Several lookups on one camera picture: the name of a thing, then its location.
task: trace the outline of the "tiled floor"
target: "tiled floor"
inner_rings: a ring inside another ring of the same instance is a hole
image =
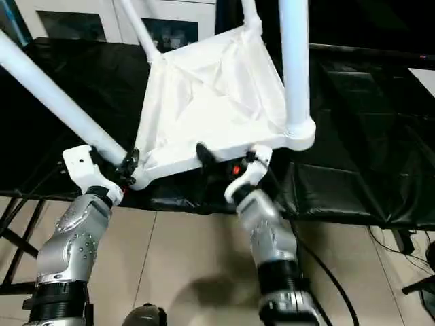
[[[7,204],[0,198],[0,213]],[[12,229],[22,234],[35,207],[29,202]],[[46,241],[67,203],[49,202],[31,242]],[[433,325],[418,295],[401,288],[426,276],[405,258],[387,253],[366,228],[323,223],[299,224],[305,242],[326,262],[349,294],[361,325]],[[391,247],[391,232],[374,230]],[[415,236],[422,254],[425,234]],[[0,276],[14,247],[0,240]],[[343,300],[310,257],[304,270],[334,325],[351,325]],[[33,280],[35,262],[24,256],[15,281]],[[233,216],[199,216],[115,209],[99,247],[90,283],[96,306],[95,325],[121,326],[134,306],[152,302],[169,313],[170,326],[260,326],[258,288],[246,236]],[[20,309],[26,296],[0,297],[0,326],[19,326],[27,319]]]

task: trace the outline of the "black mat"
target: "black mat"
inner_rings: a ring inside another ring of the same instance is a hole
[[[139,46],[38,39],[26,51],[117,142],[133,146],[149,71]],[[64,149],[82,142],[4,70],[0,82],[0,194],[26,194]],[[406,67],[312,53],[315,145],[303,153],[277,150],[271,164],[295,217],[435,230],[434,108],[435,99]],[[200,170],[182,173],[128,192],[123,205],[234,211],[223,197],[227,180],[205,184]],[[276,195],[267,181],[264,187]],[[68,176],[56,173],[33,197],[77,194]]]

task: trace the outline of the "red light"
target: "red light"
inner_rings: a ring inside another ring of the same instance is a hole
[[[240,173],[240,166],[235,165],[234,168],[232,168],[232,173],[238,175]]]

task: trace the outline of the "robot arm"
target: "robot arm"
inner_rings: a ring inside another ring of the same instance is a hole
[[[31,310],[26,326],[92,325],[86,318],[87,284],[111,208],[121,202],[123,193],[93,164],[90,151],[83,145],[63,153],[69,175],[83,194],[39,252],[35,292],[24,303]]]
[[[271,199],[257,184],[266,175],[272,149],[255,145],[245,158],[245,172],[226,192],[237,206],[260,283],[260,318],[265,325],[320,325],[307,282],[297,260],[297,241]]]

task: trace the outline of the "wire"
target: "wire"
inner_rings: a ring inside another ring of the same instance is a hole
[[[409,259],[408,256],[405,255],[406,260],[411,264],[414,265],[415,267],[417,267],[419,270],[422,270],[423,272],[425,272],[427,275],[432,275],[431,273],[429,273],[427,270],[425,270],[424,268],[422,268],[421,266],[418,266],[415,262],[413,262],[412,260]]]
[[[278,195],[281,197],[282,205],[284,208],[284,211],[289,217],[293,217],[292,209],[290,208],[289,204],[287,203],[287,200],[284,196],[284,191],[281,188],[281,185],[278,182],[278,179],[276,178],[275,174],[273,173],[272,169],[265,164],[263,161],[258,160],[266,169],[269,177],[272,179],[272,182],[274,183],[274,186],[278,190]],[[346,303],[347,309],[349,310],[349,313],[352,317],[353,324],[355,326],[359,326],[360,322],[358,321],[358,316],[355,311],[355,308],[353,307],[353,304],[351,300],[349,299],[349,296],[347,295],[346,291],[343,289],[339,281],[336,279],[336,277],[333,275],[333,273],[330,271],[330,269],[327,267],[327,265],[296,235],[295,237],[298,243],[301,244],[302,248],[320,265],[320,267],[325,271],[325,273],[328,275],[332,283],[334,283],[335,287],[338,289],[338,292],[340,292],[341,297]]]
[[[426,238],[428,239],[428,246],[430,246],[432,240],[430,240],[429,233],[428,233],[428,231],[425,231],[424,233],[426,234]]]
[[[319,300],[314,295],[312,291],[310,291],[311,298],[313,299],[314,305],[316,309],[319,311],[320,316],[324,319],[326,326],[333,326],[331,323],[331,320],[329,319],[328,315],[326,314],[324,308],[321,306]]]
[[[374,240],[378,245],[380,245],[381,247],[383,247],[386,251],[389,251],[390,253],[397,253],[397,254],[399,254],[399,255],[403,255],[403,256],[405,256],[405,257],[409,257],[409,258],[416,259],[416,260],[418,260],[418,261],[424,263],[426,266],[429,267],[429,263],[428,263],[426,260],[424,260],[424,259],[422,259],[422,258],[420,258],[420,257],[414,256],[414,255],[406,255],[406,254],[404,254],[404,253],[401,253],[401,252],[398,251],[398,250],[394,250],[394,249],[392,249],[392,248],[389,248],[389,247],[387,247],[386,245],[384,245],[383,243],[381,243],[381,242],[376,238],[376,236],[373,234],[373,231],[372,231],[372,229],[371,229],[370,227],[368,227],[368,232],[370,233],[372,239],[373,239],[373,240]]]

